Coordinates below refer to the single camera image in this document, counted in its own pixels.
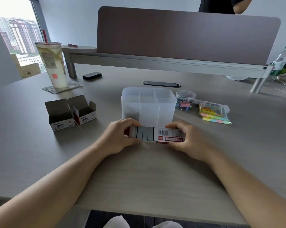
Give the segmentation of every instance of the wooden table surface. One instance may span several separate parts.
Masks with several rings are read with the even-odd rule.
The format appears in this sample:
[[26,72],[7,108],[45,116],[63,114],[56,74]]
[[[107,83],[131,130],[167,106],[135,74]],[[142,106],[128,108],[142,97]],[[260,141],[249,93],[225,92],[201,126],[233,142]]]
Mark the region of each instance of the wooden table surface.
[[[224,76],[75,65],[83,87],[53,95],[46,73],[0,88],[0,198],[12,198],[97,140],[121,118],[122,89],[143,81],[179,83],[197,99],[230,107],[232,125],[203,121],[198,110],[175,111],[201,128],[232,159],[286,198],[286,87]],[[103,77],[83,81],[82,75]],[[85,94],[97,104],[97,119],[53,132],[44,102]],[[77,203],[109,212],[190,221],[246,224],[217,177],[203,163],[166,145],[144,143],[107,157],[92,174]]]

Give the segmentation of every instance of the person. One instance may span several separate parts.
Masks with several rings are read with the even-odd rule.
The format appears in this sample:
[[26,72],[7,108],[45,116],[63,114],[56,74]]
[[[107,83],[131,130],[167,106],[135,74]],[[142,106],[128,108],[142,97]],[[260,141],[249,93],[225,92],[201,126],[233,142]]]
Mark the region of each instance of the person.
[[[95,143],[2,205],[0,228],[54,227],[75,204],[92,172],[105,157],[141,143],[124,136],[124,130],[131,125],[141,126],[134,119],[111,122]],[[186,135],[184,142],[168,146],[209,165],[251,227],[286,228],[284,198],[208,143],[194,126],[179,121],[166,127],[179,128]],[[112,223],[115,227],[129,227],[121,217],[109,221],[105,227],[112,227]],[[181,226],[166,222],[158,227]]]
[[252,0],[201,0],[199,12],[242,14]]

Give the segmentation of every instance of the staple box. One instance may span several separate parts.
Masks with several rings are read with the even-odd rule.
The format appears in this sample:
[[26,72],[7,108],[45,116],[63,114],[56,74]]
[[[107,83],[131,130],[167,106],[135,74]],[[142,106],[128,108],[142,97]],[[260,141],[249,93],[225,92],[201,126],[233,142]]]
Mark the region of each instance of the staple box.
[[49,124],[53,131],[75,125],[67,99],[48,101],[45,102],[45,105],[49,114]]
[[70,108],[73,110],[73,117],[76,123],[83,125],[96,119],[96,104],[85,99],[85,95],[76,96],[68,99]]

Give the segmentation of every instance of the brown partition panel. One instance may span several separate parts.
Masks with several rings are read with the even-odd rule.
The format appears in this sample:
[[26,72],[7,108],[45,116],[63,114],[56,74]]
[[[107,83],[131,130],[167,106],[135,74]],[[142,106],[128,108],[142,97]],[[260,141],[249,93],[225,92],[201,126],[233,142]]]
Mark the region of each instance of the brown partition panel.
[[265,65],[280,19],[101,7],[97,52]]

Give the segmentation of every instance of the white pants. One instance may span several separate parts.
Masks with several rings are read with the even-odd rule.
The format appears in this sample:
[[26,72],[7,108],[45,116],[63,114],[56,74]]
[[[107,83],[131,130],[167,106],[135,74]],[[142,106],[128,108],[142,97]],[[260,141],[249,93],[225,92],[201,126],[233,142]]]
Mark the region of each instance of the white pants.
[[[122,215],[113,217],[107,222],[104,228],[130,228],[129,224],[125,221]],[[153,228],[183,228],[180,224],[172,221],[163,222]]]

